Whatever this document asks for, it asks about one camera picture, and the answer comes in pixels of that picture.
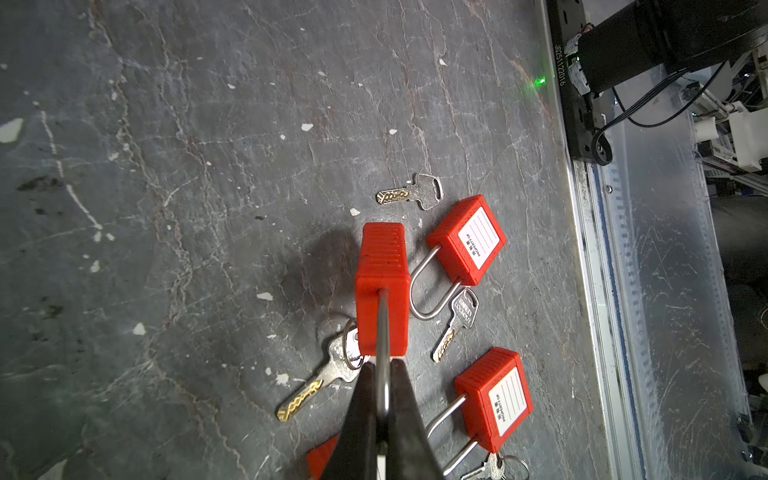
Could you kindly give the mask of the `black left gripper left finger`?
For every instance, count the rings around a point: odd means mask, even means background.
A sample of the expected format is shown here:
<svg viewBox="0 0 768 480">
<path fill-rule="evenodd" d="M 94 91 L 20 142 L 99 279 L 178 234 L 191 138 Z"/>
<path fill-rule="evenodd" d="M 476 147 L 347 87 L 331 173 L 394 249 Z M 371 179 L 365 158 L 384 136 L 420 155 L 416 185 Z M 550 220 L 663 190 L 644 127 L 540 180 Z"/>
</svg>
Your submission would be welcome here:
<svg viewBox="0 0 768 480">
<path fill-rule="evenodd" d="M 376 479 L 377 455 L 375 365 L 366 362 L 360 369 L 339 440 L 321 479 Z"/>
</svg>

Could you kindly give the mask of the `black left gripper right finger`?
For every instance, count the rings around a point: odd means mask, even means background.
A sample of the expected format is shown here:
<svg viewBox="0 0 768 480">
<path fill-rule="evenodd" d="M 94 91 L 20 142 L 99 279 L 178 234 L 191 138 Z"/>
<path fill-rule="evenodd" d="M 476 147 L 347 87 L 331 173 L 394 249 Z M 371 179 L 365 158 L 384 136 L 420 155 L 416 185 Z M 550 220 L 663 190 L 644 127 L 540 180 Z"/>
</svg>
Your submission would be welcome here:
<svg viewBox="0 0 768 480">
<path fill-rule="evenodd" d="M 442 468 L 432 451 L 406 364 L 393 359 L 387 423 L 386 478 L 439 479 Z"/>
</svg>

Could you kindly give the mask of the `red padlock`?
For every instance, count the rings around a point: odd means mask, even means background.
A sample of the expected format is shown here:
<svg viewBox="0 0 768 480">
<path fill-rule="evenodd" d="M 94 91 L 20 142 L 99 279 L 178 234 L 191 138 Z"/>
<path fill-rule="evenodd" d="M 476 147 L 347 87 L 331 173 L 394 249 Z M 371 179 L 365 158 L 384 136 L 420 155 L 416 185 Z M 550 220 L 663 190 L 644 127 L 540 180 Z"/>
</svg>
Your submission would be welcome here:
<svg viewBox="0 0 768 480">
<path fill-rule="evenodd" d="M 339 435 L 335 435 L 306 454 L 306 461 L 312 480 L 319 480 L 321 478 L 338 440 Z"/>
<path fill-rule="evenodd" d="M 507 238 L 483 195 L 456 203 L 427 237 L 430 252 L 411 272 L 411 285 L 415 286 L 427 265 L 438 259 L 452 286 L 428 312 L 416 306 L 415 295 L 411 294 L 411 314 L 418 320 L 431 320 L 461 288 L 479 285 L 506 243 Z"/>
<path fill-rule="evenodd" d="M 469 442 L 444 467 L 450 475 L 477 447 L 500 456 L 503 445 L 533 412 L 534 405 L 520 354 L 493 347 L 454 380 L 457 398 L 431 420 L 431 436 L 454 412 L 460 411 Z"/>
<path fill-rule="evenodd" d="M 377 420 L 390 411 L 390 363 L 406 355 L 412 278 L 408 268 L 405 227 L 374 222 L 363 228 L 355 277 L 359 350 L 375 358 Z"/>
</svg>

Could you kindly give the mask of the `small silver key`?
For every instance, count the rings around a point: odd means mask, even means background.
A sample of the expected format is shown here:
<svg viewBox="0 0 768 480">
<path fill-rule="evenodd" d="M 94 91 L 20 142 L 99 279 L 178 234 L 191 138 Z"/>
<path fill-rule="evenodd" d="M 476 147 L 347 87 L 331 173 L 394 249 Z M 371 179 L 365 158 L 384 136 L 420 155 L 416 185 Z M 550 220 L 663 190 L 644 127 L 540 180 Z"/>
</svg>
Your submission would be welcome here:
<svg viewBox="0 0 768 480">
<path fill-rule="evenodd" d="M 515 479 L 514 473 L 521 473 L 521 479 L 531 478 L 528 464 L 515 455 L 489 453 L 477 468 L 463 474 L 461 480 L 476 479 Z"/>
</svg>

